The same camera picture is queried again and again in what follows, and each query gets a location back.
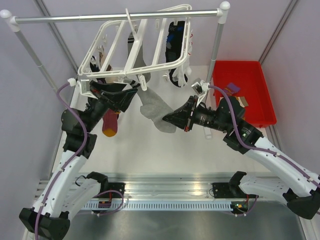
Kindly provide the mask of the grey sock with black stripes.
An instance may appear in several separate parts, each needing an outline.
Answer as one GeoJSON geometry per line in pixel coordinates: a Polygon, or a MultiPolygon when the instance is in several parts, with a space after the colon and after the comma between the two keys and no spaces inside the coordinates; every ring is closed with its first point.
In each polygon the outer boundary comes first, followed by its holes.
{"type": "Polygon", "coordinates": [[[173,134],[177,127],[163,120],[163,117],[173,112],[173,109],[150,87],[146,91],[142,90],[140,84],[130,78],[125,77],[124,83],[137,89],[137,95],[141,100],[142,106],[140,113],[151,120],[154,126],[162,133],[173,134]]]}

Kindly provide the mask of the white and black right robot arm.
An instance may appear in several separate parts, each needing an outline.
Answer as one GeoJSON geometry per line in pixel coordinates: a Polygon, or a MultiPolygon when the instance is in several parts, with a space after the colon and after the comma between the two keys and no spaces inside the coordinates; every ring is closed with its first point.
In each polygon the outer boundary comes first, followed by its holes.
{"type": "Polygon", "coordinates": [[[245,109],[234,96],[222,98],[216,110],[197,101],[196,95],[190,96],[162,119],[185,132],[199,125],[225,133],[223,141],[228,147],[262,164],[278,178],[267,180],[237,171],[227,184],[231,196],[265,197],[307,220],[320,212],[320,176],[297,164],[242,119],[245,109]]]}

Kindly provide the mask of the white plastic clip hanger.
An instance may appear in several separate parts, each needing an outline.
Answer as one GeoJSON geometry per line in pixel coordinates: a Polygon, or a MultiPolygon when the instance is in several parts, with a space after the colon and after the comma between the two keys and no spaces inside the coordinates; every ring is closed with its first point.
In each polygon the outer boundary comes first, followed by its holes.
{"type": "Polygon", "coordinates": [[[173,80],[173,72],[176,68],[181,66],[188,56],[188,41],[191,34],[191,19],[185,14],[185,25],[182,39],[182,48],[180,57],[176,61],[166,63],[166,42],[169,29],[166,29],[167,17],[157,17],[156,27],[159,29],[159,35],[153,55],[153,60],[151,65],[146,65],[145,67],[134,68],[136,58],[140,47],[143,45],[143,39],[146,34],[146,27],[148,20],[146,18],[140,18],[139,25],[133,24],[133,15],[126,13],[123,20],[110,20],[101,25],[91,47],[89,48],[84,60],[82,61],[79,69],[78,75],[80,79],[95,79],[99,78],[112,78],[114,83],[124,83],[124,78],[131,75],[136,75],[138,79],[138,84],[140,84],[143,91],[147,90],[147,82],[143,74],[153,73],[159,71],[166,71],[163,78],[168,80],[173,80]],[[131,48],[131,52],[127,57],[125,66],[121,70],[110,70],[105,71],[106,66],[109,65],[116,47],[120,42],[120,36],[126,24],[130,25],[131,32],[133,33],[134,43],[131,48]],[[92,72],[90,69],[90,59],[95,56],[99,61],[99,52],[104,51],[106,59],[104,65],[101,67],[99,72],[92,72]]]}

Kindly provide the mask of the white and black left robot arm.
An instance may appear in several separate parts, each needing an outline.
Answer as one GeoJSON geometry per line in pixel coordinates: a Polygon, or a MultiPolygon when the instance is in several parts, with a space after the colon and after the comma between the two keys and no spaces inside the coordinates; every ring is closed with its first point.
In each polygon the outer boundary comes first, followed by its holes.
{"type": "Polygon", "coordinates": [[[65,143],[59,164],[52,174],[44,191],[30,208],[23,208],[19,219],[34,238],[62,240],[75,215],[93,198],[110,198],[116,193],[110,188],[106,175],[91,172],[72,194],[68,194],[72,182],[94,150],[97,135],[92,130],[108,110],[125,112],[134,96],[136,88],[126,89],[123,83],[89,83],[88,99],[84,110],[71,108],[64,104],[61,115],[61,129],[66,133],[65,143]]]}

